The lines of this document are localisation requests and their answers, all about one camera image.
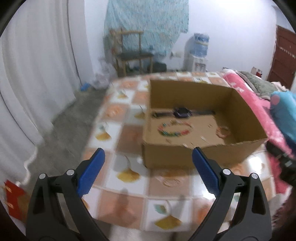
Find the green white blanket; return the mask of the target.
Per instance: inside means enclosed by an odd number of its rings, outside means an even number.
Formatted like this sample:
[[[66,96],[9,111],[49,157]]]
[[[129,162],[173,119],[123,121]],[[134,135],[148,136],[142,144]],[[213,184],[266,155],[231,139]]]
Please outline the green white blanket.
[[[268,82],[260,77],[245,71],[236,72],[251,90],[261,99],[270,101],[271,94],[275,91],[287,92],[288,89],[280,82]]]

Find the blue plush toy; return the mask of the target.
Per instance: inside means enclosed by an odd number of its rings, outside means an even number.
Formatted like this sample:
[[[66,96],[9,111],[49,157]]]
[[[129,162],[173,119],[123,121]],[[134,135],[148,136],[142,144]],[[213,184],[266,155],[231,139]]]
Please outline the blue plush toy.
[[[270,114],[289,145],[295,145],[295,93],[274,91],[270,96]]]

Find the brown wooden door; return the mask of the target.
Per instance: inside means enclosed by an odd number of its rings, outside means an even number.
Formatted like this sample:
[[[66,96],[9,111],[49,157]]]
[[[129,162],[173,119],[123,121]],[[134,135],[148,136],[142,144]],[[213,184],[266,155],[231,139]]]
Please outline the brown wooden door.
[[[290,89],[295,77],[295,33],[276,26],[276,43],[267,80]]]

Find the teal patterned cloth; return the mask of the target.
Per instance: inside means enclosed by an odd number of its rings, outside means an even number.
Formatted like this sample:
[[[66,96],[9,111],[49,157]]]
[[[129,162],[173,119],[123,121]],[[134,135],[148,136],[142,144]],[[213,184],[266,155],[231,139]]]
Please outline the teal patterned cloth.
[[[142,49],[170,53],[189,29],[189,1],[109,1],[104,30],[142,31]]]

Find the brown cardboard box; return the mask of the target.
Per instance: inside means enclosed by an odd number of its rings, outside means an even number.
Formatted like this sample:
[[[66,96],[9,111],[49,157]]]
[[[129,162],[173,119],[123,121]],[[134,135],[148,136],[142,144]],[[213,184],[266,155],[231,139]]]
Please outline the brown cardboard box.
[[[174,108],[213,110],[215,115],[153,118]],[[192,151],[221,165],[244,161],[267,139],[256,115],[233,88],[206,83],[151,80],[142,157],[149,169],[192,168]]]

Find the wooden chair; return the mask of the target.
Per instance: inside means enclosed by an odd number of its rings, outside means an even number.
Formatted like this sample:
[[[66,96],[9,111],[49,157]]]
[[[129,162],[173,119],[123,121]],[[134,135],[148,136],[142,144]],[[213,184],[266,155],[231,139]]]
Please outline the wooden chair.
[[[121,73],[123,77],[126,77],[126,65],[129,61],[138,61],[139,63],[139,72],[140,74],[143,73],[143,64],[142,62],[145,59],[149,59],[149,73],[153,72],[153,57],[154,54],[148,51],[144,51],[142,49],[142,35],[144,31],[137,31],[137,30],[120,30],[110,29],[109,35],[111,37],[111,53],[115,59],[115,66],[117,73]],[[137,35],[138,36],[138,48],[135,50],[126,50],[124,48],[124,37],[130,35]]]

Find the white curtain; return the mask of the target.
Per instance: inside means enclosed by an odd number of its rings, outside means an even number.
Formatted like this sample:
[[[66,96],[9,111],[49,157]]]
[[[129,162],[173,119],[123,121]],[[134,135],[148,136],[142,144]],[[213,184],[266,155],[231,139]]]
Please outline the white curtain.
[[[38,146],[82,84],[69,4],[25,1],[1,34],[1,181],[29,181]]]

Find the pink floral blanket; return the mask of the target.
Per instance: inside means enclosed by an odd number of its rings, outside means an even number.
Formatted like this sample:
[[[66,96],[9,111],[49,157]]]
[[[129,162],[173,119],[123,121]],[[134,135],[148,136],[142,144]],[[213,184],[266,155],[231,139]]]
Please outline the pink floral blanket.
[[[245,80],[236,71],[224,68],[221,71],[221,74],[225,81],[232,88],[236,89],[252,109],[264,129],[267,139],[293,157],[292,149],[287,145],[283,134],[269,114],[270,102],[258,97],[256,93],[247,87]]]

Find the water dispenser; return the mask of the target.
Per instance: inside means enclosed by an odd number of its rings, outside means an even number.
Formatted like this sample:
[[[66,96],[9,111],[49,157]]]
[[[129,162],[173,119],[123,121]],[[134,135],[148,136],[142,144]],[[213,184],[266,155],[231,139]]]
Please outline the water dispenser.
[[[185,44],[184,70],[189,72],[206,72],[209,40],[209,35],[203,33],[195,33],[189,38]]]

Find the patterned tablecloth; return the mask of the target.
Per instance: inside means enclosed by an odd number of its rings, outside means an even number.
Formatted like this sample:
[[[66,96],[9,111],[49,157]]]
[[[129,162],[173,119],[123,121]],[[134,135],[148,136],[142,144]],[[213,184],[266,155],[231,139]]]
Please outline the patterned tablecloth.
[[[154,232],[200,224],[215,197],[194,167],[195,147],[236,175],[258,174],[273,199],[266,134],[244,93],[218,73],[115,80],[83,155],[105,151],[102,170],[82,198],[92,217]]]

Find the purple kids smartwatch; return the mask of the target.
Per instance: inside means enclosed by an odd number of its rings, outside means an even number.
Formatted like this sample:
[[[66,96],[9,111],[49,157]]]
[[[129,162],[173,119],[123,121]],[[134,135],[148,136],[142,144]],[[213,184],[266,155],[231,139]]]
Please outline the purple kids smartwatch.
[[[190,110],[188,108],[174,108],[172,111],[153,111],[151,113],[153,118],[175,117],[175,118],[190,118],[192,116],[200,115],[215,115],[213,110]]]

